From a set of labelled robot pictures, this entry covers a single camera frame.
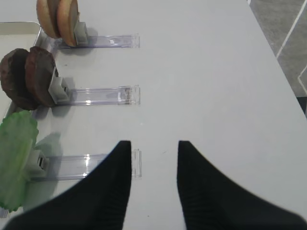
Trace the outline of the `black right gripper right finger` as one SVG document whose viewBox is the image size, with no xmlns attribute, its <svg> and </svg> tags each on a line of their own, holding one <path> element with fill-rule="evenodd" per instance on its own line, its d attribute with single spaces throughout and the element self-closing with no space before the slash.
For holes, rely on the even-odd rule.
<svg viewBox="0 0 307 230">
<path fill-rule="evenodd" d="M 189 141 L 178 143 L 177 189 L 188 230 L 305 230 L 298 214 L 244 189 Z"/>
</svg>

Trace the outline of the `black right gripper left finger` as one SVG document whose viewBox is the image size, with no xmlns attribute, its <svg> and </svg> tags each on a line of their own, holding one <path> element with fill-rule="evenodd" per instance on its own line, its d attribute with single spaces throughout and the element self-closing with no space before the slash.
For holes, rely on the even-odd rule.
<svg viewBox="0 0 307 230">
<path fill-rule="evenodd" d="M 14 217 L 6 230 L 121 230 L 131 188 L 131 142 L 120 141 L 84 179 Z"/>
</svg>

